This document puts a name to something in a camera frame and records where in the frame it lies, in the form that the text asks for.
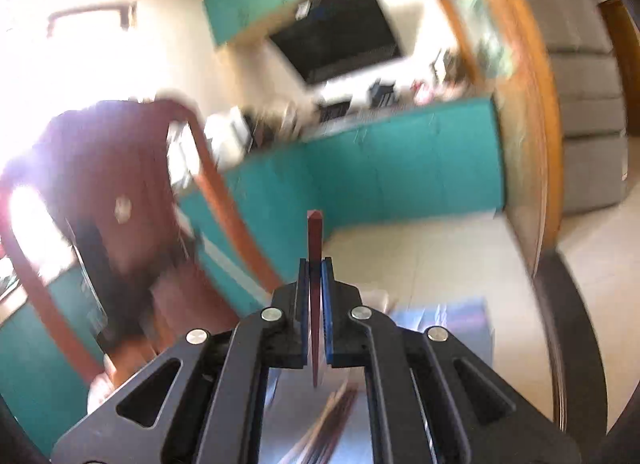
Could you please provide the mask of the dark red chopstick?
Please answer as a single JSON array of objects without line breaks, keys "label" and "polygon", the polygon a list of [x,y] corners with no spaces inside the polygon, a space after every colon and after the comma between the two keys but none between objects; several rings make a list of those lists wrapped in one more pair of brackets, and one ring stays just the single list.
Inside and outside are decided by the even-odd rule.
[{"label": "dark red chopstick", "polygon": [[310,353],[312,386],[314,388],[318,387],[320,356],[322,220],[323,216],[320,210],[311,210],[307,215]]}]

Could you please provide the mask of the blue striped tablecloth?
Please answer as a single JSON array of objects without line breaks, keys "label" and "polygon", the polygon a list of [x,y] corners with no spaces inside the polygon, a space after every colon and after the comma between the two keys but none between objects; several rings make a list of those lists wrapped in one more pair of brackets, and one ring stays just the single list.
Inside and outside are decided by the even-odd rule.
[{"label": "blue striped tablecloth", "polygon": [[[431,308],[399,309],[366,295],[409,331],[457,335],[490,364],[494,340],[485,302],[472,299]],[[312,369],[277,370],[269,376],[263,463],[372,463],[373,450],[364,371],[333,369],[322,361],[319,380]]]}]

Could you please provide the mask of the brown wooden chair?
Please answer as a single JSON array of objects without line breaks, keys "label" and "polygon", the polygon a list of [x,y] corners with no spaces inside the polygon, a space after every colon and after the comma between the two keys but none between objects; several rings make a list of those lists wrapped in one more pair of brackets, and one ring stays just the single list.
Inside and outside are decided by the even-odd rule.
[{"label": "brown wooden chair", "polygon": [[168,131],[189,127],[195,181],[229,243],[265,291],[282,280],[248,231],[213,162],[194,110],[178,98],[104,101],[56,116],[10,161],[1,196],[35,187],[81,265],[107,318],[101,346],[121,385],[192,328],[221,332],[238,316],[195,260],[180,227],[168,170]]}]

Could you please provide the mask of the black range hood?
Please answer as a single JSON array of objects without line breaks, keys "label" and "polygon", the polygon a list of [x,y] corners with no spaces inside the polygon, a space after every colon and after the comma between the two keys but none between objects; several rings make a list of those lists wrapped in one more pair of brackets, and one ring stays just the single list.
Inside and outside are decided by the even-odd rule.
[{"label": "black range hood", "polygon": [[308,86],[402,57],[378,0],[314,0],[269,39]]}]

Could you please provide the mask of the grey sofa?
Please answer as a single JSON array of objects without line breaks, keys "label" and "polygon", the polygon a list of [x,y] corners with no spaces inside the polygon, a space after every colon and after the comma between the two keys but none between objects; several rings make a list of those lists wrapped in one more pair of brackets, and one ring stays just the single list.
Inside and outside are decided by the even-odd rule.
[{"label": "grey sofa", "polygon": [[626,105],[598,0],[527,0],[546,44],[563,132],[567,215],[626,195]]}]

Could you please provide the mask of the wooden door frame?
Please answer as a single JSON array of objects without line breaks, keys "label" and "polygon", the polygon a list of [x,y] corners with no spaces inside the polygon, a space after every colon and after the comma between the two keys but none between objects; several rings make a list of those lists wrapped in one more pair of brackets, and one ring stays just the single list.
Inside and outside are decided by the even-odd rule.
[{"label": "wooden door frame", "polygon": [[454,0],[438,0],[474,86],[495,98],[506,174],[504,210],[530,273],[558,239],[563,211],[561,115],[546,44],[527,0],[480,0],[511,62],[489,77],[472,24]]}]

